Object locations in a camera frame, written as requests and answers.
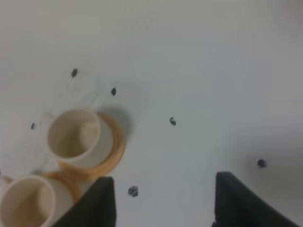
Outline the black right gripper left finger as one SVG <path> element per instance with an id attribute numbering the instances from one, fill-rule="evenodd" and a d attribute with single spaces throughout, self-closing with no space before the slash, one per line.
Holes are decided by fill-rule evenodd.
<path id="1" fill-rule="evenodd" d="M 114 227 L 116 225 L 114 179 L 100 177 L 54 227 Z"/>

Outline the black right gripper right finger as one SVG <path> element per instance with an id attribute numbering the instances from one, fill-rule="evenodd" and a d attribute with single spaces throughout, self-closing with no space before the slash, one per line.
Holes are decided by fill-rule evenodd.
<path id="1" fill-rule="evenodd" d="M 218 172 L 213 227 L 296 227 L 230 172 Z"/>

